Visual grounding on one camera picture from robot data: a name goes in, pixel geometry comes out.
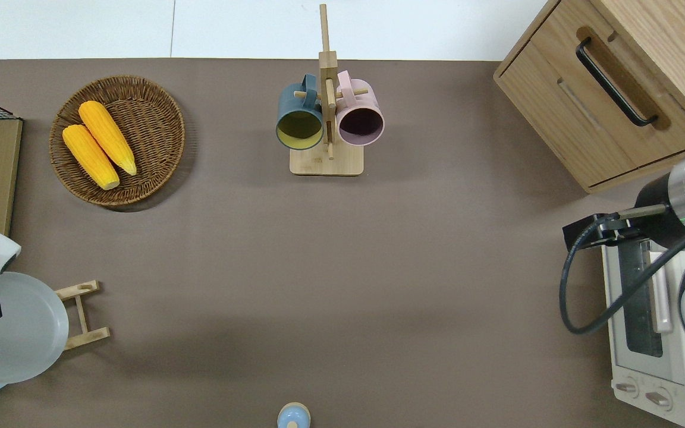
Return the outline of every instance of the round woven tray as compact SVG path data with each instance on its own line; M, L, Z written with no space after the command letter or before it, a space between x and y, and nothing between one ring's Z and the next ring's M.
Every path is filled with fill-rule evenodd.
M136 161L136 175L114 165L120 184L102 190L89 178L62 140L62 130L81 124L78 106L103 103L125 136ZM118 75L93 81L62 106L49 133L49 157L57 177L76 197L101 206L124 206L149 197L171 178L184 149L181 109L162 87L139 76Z

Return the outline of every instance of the wooden drawer cabinet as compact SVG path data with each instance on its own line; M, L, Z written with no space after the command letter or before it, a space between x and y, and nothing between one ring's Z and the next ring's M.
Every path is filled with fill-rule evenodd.
M550 0L494 79L587 192L668 168L685 156L685 0Z

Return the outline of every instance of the corn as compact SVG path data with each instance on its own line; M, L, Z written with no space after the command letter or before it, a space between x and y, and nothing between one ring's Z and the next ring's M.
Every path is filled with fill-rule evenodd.
M85 101L79 106L78 114L115 165L130 175L136 175L134 154L107 109L97 101Z
M104 190L118 187L115 168L84 125L69 125L62 130L62 140L87 174Z

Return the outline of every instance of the blue mug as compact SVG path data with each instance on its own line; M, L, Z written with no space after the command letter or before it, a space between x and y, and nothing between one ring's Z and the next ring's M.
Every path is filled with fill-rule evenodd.
M305 92L296 97L295 92ZM310 149L324 134L321 101L316 95L316 76L306 74L302 83L293 83L279 96L276 137L290 149Z

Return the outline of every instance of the table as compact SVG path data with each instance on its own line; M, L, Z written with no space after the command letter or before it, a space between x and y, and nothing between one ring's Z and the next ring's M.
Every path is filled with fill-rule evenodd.
M11 270L54 289L98 279L112 338L0 390L0 426L671 426L618 401L607 333L557 309L560 228L633 205L587 196L492 82L496 62L340 61L386 128L357 178L299 177L274 136L280 90L312 60L0 61L25 119ZM55 112L96 78L165 87L187 152L161 197L116 212L49 164ZM604 306L584 251L573 314Z

